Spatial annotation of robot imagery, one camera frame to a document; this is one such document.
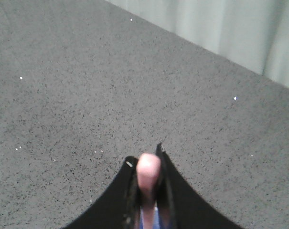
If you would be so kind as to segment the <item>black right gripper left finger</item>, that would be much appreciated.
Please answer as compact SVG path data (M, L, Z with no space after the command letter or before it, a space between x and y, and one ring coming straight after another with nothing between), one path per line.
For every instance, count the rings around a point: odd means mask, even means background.
M105 192L68 229L138 229L140 228L140 193L136 175L138 159L124 163Z

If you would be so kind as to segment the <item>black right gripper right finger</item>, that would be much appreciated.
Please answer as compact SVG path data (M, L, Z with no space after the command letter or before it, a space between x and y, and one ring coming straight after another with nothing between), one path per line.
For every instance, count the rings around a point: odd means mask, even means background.
M240 229L207 203L182 177L162 144L156 147L161 171L156 192L162 229Z

